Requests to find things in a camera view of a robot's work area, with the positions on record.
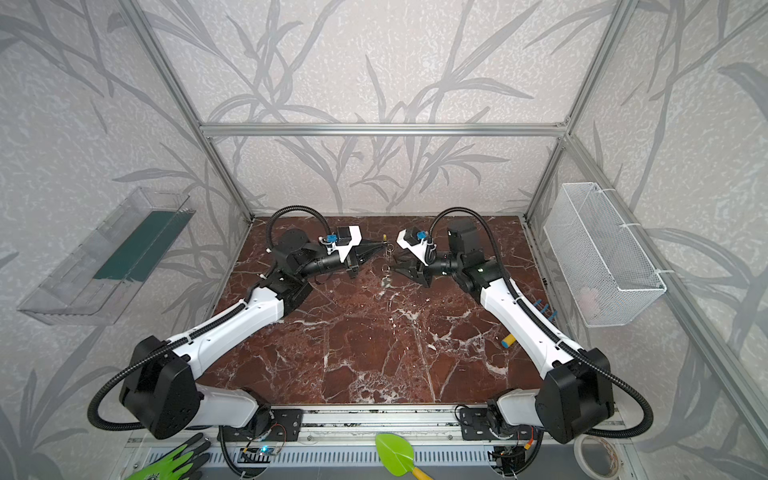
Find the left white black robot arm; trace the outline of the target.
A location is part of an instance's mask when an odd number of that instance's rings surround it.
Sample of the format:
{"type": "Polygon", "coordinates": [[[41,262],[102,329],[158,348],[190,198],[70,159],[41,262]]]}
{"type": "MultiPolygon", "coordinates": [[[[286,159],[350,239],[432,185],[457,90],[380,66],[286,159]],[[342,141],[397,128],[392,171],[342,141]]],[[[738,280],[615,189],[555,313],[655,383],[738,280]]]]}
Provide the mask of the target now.
{"type": "Polygon", "coordinates": [[[383,241],[363,238],[357,226],[316,241],[300,229],[287,231],[270,249],[270,271],[243,299],[167,341],[151,336],[136,347],[132,361],[138,367],[124,380],[121,404],[157,439],[192,427],[264,430],[269,406],[256,393],[208,387],[198,379],[252,334],[296,310],[312,292],[314,277],[336,271],[354,277],[385,248],[383,241]]]}

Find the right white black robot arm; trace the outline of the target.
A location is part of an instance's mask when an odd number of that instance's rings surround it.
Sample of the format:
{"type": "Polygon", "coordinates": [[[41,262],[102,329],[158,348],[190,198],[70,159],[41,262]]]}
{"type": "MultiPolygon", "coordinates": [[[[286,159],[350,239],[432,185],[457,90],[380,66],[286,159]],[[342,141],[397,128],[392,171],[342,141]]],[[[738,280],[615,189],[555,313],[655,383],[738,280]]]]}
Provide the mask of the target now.
{"type": "Polygon", "coordinates": [[[436,276],[451,277],[504,325],[535,365],[539,388],[513,389],[489,401],[489,422],[499,435],[532,426],[565,444],[609,419],[615,412],[611,382],[567,353],[579,344],[550,323],[514,282],[504,280],[503,266],[486,258],[473,221],[450,222],[448,241],[448,251],[440,252],[428,232],[400,231],[397,243],[410,256],[400,258],[394,269],[424,287],[436,276]]]}

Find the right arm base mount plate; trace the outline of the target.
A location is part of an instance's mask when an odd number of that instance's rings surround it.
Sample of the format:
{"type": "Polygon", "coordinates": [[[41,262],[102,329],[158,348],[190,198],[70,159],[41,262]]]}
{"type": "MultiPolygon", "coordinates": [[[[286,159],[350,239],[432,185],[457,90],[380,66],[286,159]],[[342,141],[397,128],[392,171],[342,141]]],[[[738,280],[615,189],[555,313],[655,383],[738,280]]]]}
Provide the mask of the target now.
{"type": "Polygon", "coordinates": [[[469,407],[459,404],[454,407],[454,417],[461,428],[463,440],[531,440],[539,436],[538,428],[530,425],[507,423],[496,406],[469,407]]]}

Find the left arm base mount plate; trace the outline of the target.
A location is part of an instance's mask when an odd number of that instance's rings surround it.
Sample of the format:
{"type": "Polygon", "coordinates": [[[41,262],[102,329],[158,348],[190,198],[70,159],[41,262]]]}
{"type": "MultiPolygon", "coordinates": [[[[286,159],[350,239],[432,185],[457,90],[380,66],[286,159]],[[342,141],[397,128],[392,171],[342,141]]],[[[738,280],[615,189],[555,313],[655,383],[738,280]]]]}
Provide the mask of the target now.
{"type": "Polygon", "coordinates": [[[256,441],[296,442],[303,414],[302,409],[260,409],[253,420],[252,438],[256,441]]]}

